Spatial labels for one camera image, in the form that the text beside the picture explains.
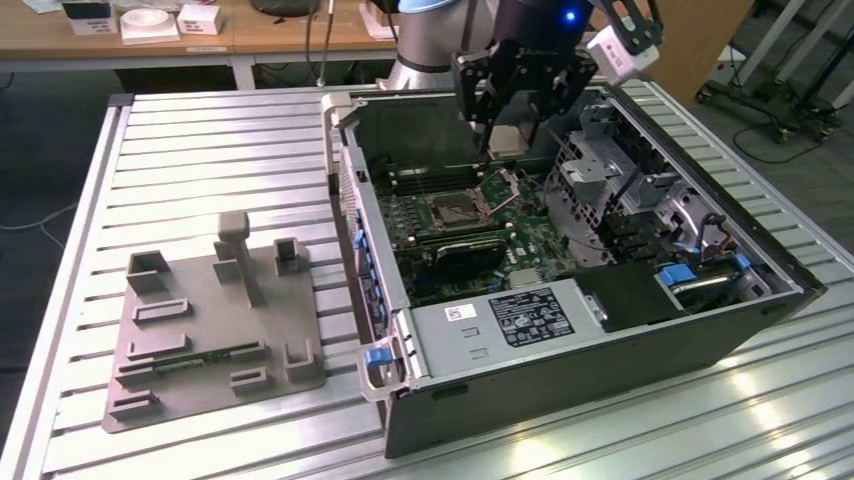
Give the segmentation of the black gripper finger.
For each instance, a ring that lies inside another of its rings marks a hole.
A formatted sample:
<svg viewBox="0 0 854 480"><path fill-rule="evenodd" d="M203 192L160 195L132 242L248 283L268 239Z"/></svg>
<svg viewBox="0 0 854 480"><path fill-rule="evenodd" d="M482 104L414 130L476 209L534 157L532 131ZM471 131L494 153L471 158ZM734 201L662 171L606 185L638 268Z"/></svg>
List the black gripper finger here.
<svg viewBox="0 0 854 480"><path fill-rule="evenodd" d="M523 122L523 138L532 147L542 124L555 115L566 114L580 98L596 72L591 57L575 57L559 74L547 75L548 87L528 94L530 118Z"/></svg>
<svg viewBox="0 0 854 480"><path fill-rule="evenodd" d="M451 71L459 112L475 132L479 152L484 153L500 111L490 83L490 51L455 53Z"/></svg>

